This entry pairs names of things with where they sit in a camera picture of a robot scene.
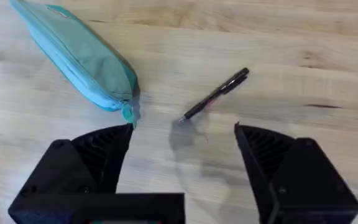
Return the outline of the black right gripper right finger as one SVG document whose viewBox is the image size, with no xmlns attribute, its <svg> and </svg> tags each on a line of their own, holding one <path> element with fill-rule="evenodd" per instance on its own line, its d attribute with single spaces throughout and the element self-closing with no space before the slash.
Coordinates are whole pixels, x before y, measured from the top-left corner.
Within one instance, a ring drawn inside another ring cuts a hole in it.
<svg viewBox="0 0 358 224">
<path fill-rule="evenodd" d="M 236 123 L 262 224 L 352 223 L 358 199 L 319 144 Z"/>
</svg>

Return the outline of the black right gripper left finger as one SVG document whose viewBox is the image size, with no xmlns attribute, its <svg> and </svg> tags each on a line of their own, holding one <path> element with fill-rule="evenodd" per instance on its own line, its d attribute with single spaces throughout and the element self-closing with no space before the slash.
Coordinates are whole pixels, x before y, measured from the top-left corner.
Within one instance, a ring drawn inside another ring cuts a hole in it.
<svg viewBox="0 0 358 224">
<path fill-rule="evenodd" d="M 53 141 L 19 195 L 114 194 L 133 130 L 123 124 Z"/>
</svg>

